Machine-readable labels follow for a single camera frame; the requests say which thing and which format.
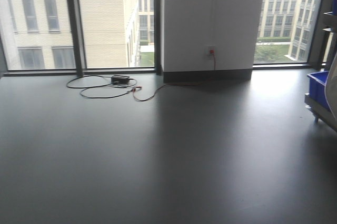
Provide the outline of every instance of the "grass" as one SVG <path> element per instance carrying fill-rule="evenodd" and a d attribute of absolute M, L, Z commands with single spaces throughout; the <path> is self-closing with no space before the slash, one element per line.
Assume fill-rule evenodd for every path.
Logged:
<path fill-rule="evenodd" d="M 293 60 L 285 56 L 288 53 L 289 45 L 257 45 L 254 63 L 293 63 Z"/>
<path fill-rule="evenodd" d="M 140 67 L 154 67 L 154 52 L 141 52 Z"/>

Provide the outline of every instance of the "black cable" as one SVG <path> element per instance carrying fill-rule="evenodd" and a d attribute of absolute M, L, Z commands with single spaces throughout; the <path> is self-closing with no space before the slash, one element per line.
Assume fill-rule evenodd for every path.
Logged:
<path fill-rule="evenodd" d="M 129 94 L 130 92 L 132 92 L 133 90 L 133 87 L 137 85 L 137 80 L 134 79 L 134 78 L 129 78 L 129 80 L 133 80 L 135 81 L 135 83 L 133 84 L 120 84 L 119 82 L 114 82 L 114 83 L 108 83 L 108 84 L 104 84 L 104 85 L 96 85 L 96 86 L 81 86 L 81 87 L 78 87 L 78 86 L 70 86 L 69 84 L 78 80 L 78 79 L 82 79 L 82 78 L 88 78 L 88 77 L 100 77 L 100 78 L 111 78 L 111 77 L 105 77 L 105 76 L 101 76 L 101 75 L 89 75 L 89 76 L 83 76 L 83 77 L 78 77 L 78 78 L 74 78 L 70 81 L 68 81 L 68 83 L 66 84 L 66 87 L 68 88 L 71 88 L 71 89 L 82 89 L 80 91 L 80 95 L 84 98 L 87 98 L 87 99 L 111 99 L 111 98 L 116 98 L 116 97 L 121 97 L 121 96 L 124 96 L 126 94 Z M 115 96 L 88 96 L 88 95 L 85 95 L 83 92 L 85 92 L 86 90 L 89 90 L 89 89 L 94 89 L 94 88 L 100 88 L 100 87 L 111 87 L 111 88 L 131 88 L 129 91 L 123 93 L 123 94 L 120 94 L 120 95 L 115 95 Z"/>

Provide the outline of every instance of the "blue bin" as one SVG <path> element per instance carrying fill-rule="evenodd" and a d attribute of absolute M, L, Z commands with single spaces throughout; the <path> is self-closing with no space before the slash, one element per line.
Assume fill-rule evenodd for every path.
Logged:
<path fill-rule="evenodd" d="M 330 111 L 328 102 L 325 97 L 325 84 L 329 72 L 310 73 L 309 77 L 309 96 L 319 104 Z"/>
<path fill-rule="evenodd" d="M 332 14 L 337 15 L 337 0 L 333 0 L 332 2 Z"/>

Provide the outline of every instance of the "power outlet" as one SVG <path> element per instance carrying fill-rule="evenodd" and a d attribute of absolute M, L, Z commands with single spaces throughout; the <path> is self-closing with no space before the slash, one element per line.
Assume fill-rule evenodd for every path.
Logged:
<path fill-rule="evenodd" d="M 213 56 L 213 55 L 215 55 L 215 52 L 216 52 L 215 45 L 208 45 L 206 47 L 206 55 L 207 56 Z"/>

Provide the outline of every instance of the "floor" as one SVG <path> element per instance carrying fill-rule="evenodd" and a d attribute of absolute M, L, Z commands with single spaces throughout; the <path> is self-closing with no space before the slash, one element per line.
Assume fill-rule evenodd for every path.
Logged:
<path fill-rule="evenodd" d="M 256 70 L 144 103 L 82 98 L 72 76 L 2 78 L 0 223 L 336 223 L 337 133 L 305 108 L 310 72 Z M 133 77 L 138 98 L 161 85 Z"/>

